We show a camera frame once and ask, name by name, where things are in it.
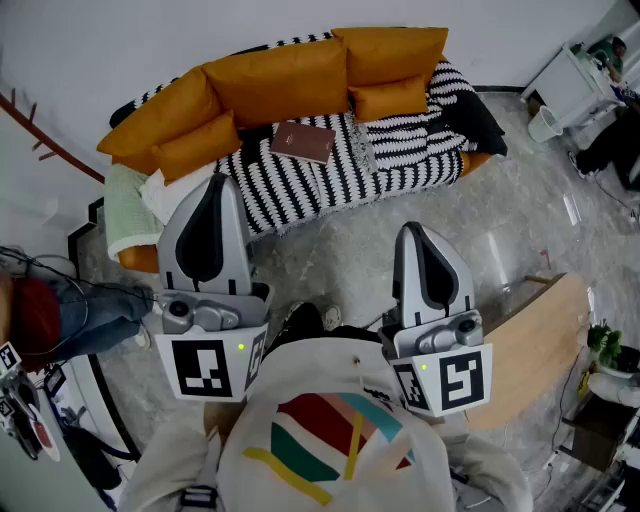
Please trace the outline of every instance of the trash can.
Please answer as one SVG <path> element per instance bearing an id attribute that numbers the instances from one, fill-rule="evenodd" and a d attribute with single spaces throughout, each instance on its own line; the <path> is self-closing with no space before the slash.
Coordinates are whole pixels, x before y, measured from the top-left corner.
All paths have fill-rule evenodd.
<path id="1" fill-rule="evenodd" d="M 553 112 L 542 105 L 535 117 L 529 122 L 529 135 L 536 142 L 545 142 L 551 137 L 562 135 L 562 128 Z"/>

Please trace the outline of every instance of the wooden tabletop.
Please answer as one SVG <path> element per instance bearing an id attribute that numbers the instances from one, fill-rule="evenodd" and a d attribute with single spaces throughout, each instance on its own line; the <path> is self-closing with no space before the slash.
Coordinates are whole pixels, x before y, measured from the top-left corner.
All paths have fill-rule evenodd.
<path id="1" fill-rule="evenodd" d="M 580 351 L 589 309 L 582 279 L 563 274 L 485 335 L 493 344 L 491 400 L 467 410 L 471 430 L 503 427 L 556 385 Z"/>

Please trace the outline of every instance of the black and white striped blanket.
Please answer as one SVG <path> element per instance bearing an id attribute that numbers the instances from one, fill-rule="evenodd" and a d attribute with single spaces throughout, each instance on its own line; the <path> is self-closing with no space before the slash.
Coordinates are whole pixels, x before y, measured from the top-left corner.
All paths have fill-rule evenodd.
<path id="1" fill-rule="evenodd" d="M 240 53 L 288 44 L 331 39 L 330 32 L 251 48 Z M 152 91 L 118 109 L 116 126 L 155 94 Z M 318 215 L 354 207 L 376 199 L 414 190 L 452 184 L 463 170 L 460 151 L 473 151 L 474 143 L 453 132 L 440 120 L 447 105 L 457 101 L 456 91 L 473 88 L 450 63 L 440 62 L 426 92 L 426 114 L 393 116 L 356 128 L 353 116 L 334 114 L 293 120 L 331 128 L 336 140 L 326 166 L 281 157 L 270 152 L 273 132 L 222 158 L 216 172 L 229 174 L 242 191 L 254 239 L 313 220 Z M 375 164 L 367 158 L 370 144 Z"/>

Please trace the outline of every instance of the marble floor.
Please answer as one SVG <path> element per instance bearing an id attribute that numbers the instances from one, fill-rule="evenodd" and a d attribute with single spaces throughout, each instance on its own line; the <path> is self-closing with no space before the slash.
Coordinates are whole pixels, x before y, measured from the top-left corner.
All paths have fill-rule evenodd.
<path id="1" fill-rule="evenodd" d="M 494 157 L 452 187 L 400 196 L 323 217 L 255 244 L 256 278 L 276 288 L 277 328 L 289 304 L 311 300 L 342 307 L 346 324 L 364 326 L 394 305 L 391 297 L 393 244 L 399 228 L 420 221 L 447 238 L 469 264 L 476 302 L 489 326 L 513 305 L 513 291 L 533 293 L 526 274 L 574 272 L 589 286 L 595 320 L 622 330 L 623 343 L 640 347 L 635 314 L 640 301 L 640 228 L 629 212 L 593 181 L 578 178 L 566 151 L 586 147 L 601 126 L 572 131 L 545 144 L 527 133 L 525 105 L 514 94 L 481 95 L 505 130 L 507 157 Z M 612 170 L 599 178 L 615 197 L 637 209 L 640 195 L 626 192 Z M 104 226 L 79 241 L 81 275 L 96 281 L 146 282 L 157 276 L 128 272 L 108 260 Z M 159 331 L 159 318 L 145 323 Z M 580 355 L 563 400 L 566 413 L 577 403 L 576 383 L 588 354 Z M 143 448 L 155 428 L 174 417 L 198 418 L 197 404 L 176 400 L 157 351 L 140 351 L 129 340 L 99 355 L 120 414 Z M 597 473 L 564 455 L 567 466 L 540 467 L 551 454 L 564 378 L 506 428 L 482 435 L 504 445 L 531 482 L 536 509 L 564 510 Z M 560 427 L 556 441 L 568 435 Z"/>

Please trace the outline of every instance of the brown book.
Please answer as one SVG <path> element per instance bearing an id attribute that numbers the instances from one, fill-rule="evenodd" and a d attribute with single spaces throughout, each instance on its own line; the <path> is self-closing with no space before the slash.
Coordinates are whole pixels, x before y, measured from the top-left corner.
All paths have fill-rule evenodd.
<path id="1" fill-rule="evenodd" d="M 327 165 L 336 132 L 299 123 L 280 123 L 271 152 Z"/>

